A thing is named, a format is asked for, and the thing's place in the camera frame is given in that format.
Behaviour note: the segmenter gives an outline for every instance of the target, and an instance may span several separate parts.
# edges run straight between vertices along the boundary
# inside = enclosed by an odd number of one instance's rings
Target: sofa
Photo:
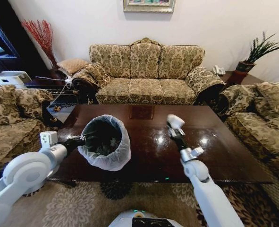
[[[43,89],[0,87],[0,173],[16,156],[41,148],[40,132],[60,126],[46,109],[52,100]]]
[[[131,45],[90,46],[91,64],[73,76],[74,87],[94,103],[197,105],[224,82],[201,66],[194,45],[161,45],[144,38]]]
[[[279,83],[235,85],[219,97],[219,115],[271,176],[262,186],[279,209]]]

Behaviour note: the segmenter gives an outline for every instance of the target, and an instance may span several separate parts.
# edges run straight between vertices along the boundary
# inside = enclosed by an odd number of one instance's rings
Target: sofa backrest
[[[91,62],[99,62],[114,78],[185,79],[204,54],[199,46],[163,46],[149,38],[128,46],[90,46]]]
[[[159,64],[159,79],[185,79],[202,63],[204,49],[192,45],[163,46]]]
[[[96,44],[90,46],[90,59],[99,62],[114,78],[130,78],[130,46]]]
[[[161,44],[148,38],[131,44],[131,78],[158,78],[161,47]]]

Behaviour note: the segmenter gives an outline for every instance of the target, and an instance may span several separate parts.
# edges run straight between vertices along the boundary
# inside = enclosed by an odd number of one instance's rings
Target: red decorative branches
[[[41,46],[47,57],[52,63],[54,69],[58,68],[52,51],[52,27],[46,20],[35,23],[33,20],[24,20],[22,22],[24,28],[28,30]]]

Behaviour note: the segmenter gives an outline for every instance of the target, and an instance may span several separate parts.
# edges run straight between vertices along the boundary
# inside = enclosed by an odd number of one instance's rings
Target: white telephone
[[[216,75],[224,75],[225,74],[224,68],[219,68],[218,65],[214,65],[213,72]]]

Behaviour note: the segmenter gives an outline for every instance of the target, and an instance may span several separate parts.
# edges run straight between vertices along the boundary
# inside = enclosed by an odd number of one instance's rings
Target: armrest
[[[54,118],[47,110],[53,100],[52,94],[44,89],[20,88],[15,91],[17,105],[21,114],[26,118],[36,118],[51,127],[59,127],[60,121]]]
[[[189,72],[185,81],[197,95],[196,103],[217,96],[225,85],[223,80],[202,66]]]
[[[72,83],[75,89],[80,92],[81,103],[86,103],[89,98],[93,104],[98,104],[95,94],[98,89],[98,82],[87,69],[82,69],[73,75]]]
[[[219,94],[218,109],[220,116],[230,116],[236,112],[249,112],[258,96],[256,85],[233,85]]]

